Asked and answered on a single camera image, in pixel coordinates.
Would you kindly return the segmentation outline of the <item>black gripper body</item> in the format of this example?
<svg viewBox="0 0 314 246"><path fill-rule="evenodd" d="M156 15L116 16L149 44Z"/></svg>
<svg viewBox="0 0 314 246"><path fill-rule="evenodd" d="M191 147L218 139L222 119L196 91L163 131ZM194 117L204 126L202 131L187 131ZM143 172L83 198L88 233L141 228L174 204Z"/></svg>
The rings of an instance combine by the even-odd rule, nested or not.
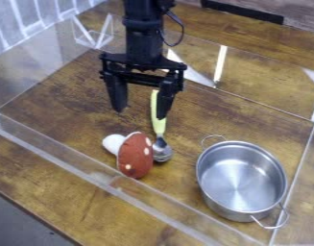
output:
<svg viewBox="0 0 314 246"><path fill-rule="evenodd" d="M127 84L159 87L163 81L175 81L176 92L183 88L183 72L187 65L163 56L159 32L127 32L124 52L103 52L100 61L103 79L109 73L123 78Z"/></svg>

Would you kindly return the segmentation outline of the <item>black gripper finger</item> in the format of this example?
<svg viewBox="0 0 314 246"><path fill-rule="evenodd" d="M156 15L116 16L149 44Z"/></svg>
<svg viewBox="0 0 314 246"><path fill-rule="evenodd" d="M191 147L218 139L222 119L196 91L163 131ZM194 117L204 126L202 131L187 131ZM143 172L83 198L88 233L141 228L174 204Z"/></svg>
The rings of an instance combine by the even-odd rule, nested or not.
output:
<svg viewBox="0 0 314 246"><path fill-rule="evenodd" d="M111 107L116 112L121 112L127 107L127 82L117 75L107 73L104 75Z"/></svg>
<svg viewBox="0 0 314 246"><path fill-rule="evenodd" d="M163 119L172 106L172 100L176 94L176 82L163 81L156 95L156 118Z"/></svg>

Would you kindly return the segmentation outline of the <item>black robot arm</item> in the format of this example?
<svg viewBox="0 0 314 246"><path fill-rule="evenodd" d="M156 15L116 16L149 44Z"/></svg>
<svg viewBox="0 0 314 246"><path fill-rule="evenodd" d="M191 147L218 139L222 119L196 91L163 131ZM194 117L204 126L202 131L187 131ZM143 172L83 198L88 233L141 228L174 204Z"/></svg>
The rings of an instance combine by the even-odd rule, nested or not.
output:
<svg viewBox="0 0 314 246"><path fill-rule="evenodd" d="M174 44L166 42L163 15L178 23L180 32L184 32L184 27L171 12L174 0L123 0L123 4L125 53L101 53L100 78L105 82L111 107L117 112L127 107L128 83L158 87L156 118L163 119L175 94L183 90L183 71L187 69L183 62L163 56L163 44L174 47L182 41L180 37Z"/></svg>

